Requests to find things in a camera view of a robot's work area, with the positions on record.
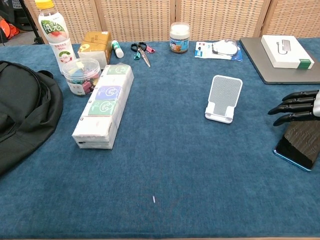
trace robot finger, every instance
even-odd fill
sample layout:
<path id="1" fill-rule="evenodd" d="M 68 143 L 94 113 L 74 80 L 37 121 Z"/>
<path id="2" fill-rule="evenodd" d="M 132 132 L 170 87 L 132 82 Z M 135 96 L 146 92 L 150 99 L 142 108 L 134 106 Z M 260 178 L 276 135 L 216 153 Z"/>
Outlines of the robot finger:
<path id="1" fill-rule="evenodd" d="M 311 111 L 297 112 L 279 117 L 274 121 L 273 126 L 280 126 L 281 124 L 293 121 L 312 121 L 317 119 L 320 119 L 320 117 L 314 116 Z"/>
<path id="2" fill-rule="evenodd" d="M 296 98 L 304 98 L 304 97 L 315 97 L 319 93 L 319 90 L 313 91 L 297 91 L 290 93 L 289 95 L 285 96 L 282 101 L 286 101 L 288 99 L 296 99 Z"/>
<path id="3" fill-rule="evenodd" d="M 301 103 L 301 104 L 288 104 L 288 105 L 278 105 L 275 108 L 271 109 L 268 114 L 278 114 L 278 113 L 299 113 L 305 111 L 312 111 L 312 103 Z"/>
<path id="4" fill-rule="evenodd" d="M 308 97 L 299 97 L 299 98 L 289 98 L 283 101 L 280 105 L 287 105 L 287 104 L 308 104 L 313 103 L 316 100 L 315 96 L 308 96 Z"/>

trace colorful binder clip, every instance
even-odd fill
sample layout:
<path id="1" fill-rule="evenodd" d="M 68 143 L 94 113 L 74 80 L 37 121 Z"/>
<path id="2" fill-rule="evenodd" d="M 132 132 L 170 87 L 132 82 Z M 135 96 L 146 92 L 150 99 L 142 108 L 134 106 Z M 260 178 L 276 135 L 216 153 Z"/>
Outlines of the colorful binder clip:
<path id="1" fill-rule="evenodd" d="M 84 90 L 85 94 L 88 94 L 88 93 L 92 92 L 91 89 L 90 89 L 92 87 L 91 82 L 85 81 L 82 84 L 82 87 L 83 87 L 83 90 Z"/>
<path id="2" fill-rule="evenodd" d="M 140 57 L 141 57 L 141 54 L 140 54 L 140 52 L 137 51 L 137 52 L 134 54 L 133 59 L 134 59 L 134 60 L 139 60 Z"/>
<path id="3" fill-rule="evenodd" d="M 146 46 L 146 51 L 150 54 L 154 54 L 156 52 L 156 50 L 154 50 L 152 47 L 150 46 Z"/>

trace gray laptop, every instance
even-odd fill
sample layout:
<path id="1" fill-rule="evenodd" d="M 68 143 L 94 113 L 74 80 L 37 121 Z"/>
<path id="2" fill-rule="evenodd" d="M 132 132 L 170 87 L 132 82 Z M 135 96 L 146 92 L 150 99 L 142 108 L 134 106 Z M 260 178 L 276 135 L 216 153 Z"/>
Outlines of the gray laptop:
<path id="1" fill-rule="evenodd" d="M 240 43 L 265 84 L 320 84 L 320 63 L 309 52 L 311 69 L 278 68 L 272 66 L 261 37 L 241 37 Z"/>

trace room divider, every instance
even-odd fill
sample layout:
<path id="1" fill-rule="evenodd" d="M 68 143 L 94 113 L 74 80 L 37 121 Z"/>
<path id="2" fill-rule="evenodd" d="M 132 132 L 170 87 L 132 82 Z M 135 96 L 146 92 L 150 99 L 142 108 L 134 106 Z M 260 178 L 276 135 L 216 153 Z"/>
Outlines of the room divider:
<path id="1" fill-rule="evenodd" d="M 24 0 L 38 24 L 35 0 Z M 167 41 L 170 25 L 190 24 L 190 39 L 214 41 L 262 34 L 320 37 L 318 0 L 54 0 L 72 43 L 88 31 L 120 42 Z"/>

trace yellow bottle cap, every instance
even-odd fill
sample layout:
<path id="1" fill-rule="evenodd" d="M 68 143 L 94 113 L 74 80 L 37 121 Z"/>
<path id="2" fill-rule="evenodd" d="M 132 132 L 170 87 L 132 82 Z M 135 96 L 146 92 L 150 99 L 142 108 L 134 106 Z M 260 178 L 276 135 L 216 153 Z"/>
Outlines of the yellow bottle cap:
<path id="1" fill-rule="evenodd" d="M 52 0 L 35 0 L 35 5 L 38 9 L 50 9 L 55 6 Z"/>

